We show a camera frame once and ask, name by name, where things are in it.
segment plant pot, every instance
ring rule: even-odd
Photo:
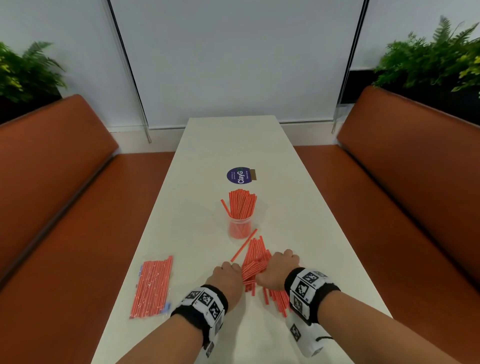
[[[453,86],[418,85],[402,88],[401,85],[386,85],[384,89],[480,125],[480,87],[452,92]]]
[[[61,99],[60,94],[39,94],[32,101],[15,103],[0,96],[0,124]]]

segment hand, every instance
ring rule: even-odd
[[[205,284],[211,284],[222,291],[228,301],[228,312],[230,312],[238,304],[243,293],[241,268],[237,263],[230,265],[230,262],[223,262],[221,267],[215,267]]]
[[[287,249],[283,254],[276,252],[268,261],[267,269],[263,273],[257,274],[257,283],[269,290],[284,290],[287,276],[295,268],[300,267],[300,257],[294,255],[293,251]]]

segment round purple sticker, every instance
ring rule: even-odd
[[[252,182],[252,175],[250,174],[250,168],[247,168],[247,167],[237,167],[232,170],[229,170],[227,173],[227,178],[230,182],[237,183],[237,184]]]

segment white table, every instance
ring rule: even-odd
[[[257,181],[231,183],[227,172],[235,167],[255,169]],[[169,299],[176,305],[214,266],[232,258],[243,241],[228,237],[220,199],[237,188],[258,195],[256,236],[263,235],[268,249],[293,249],[303,265],[320,269],[342,291],[390,315],[274,116],[190,119],[92,363],[115,363],[166,320],[129,320],[144,260],[174,255]],[[304,358],[275,305],[266,308],[257,292],[244,295],[226,317],[211,363],[351,362],[334,341],[314,358]]]

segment orange leather bench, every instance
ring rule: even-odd
[[[117,148],[78,95],[0,126],[1,363],[90,363],[173,157]]]
[[[392,316],[480,362],[480,128],[368,87],[296,150]]]

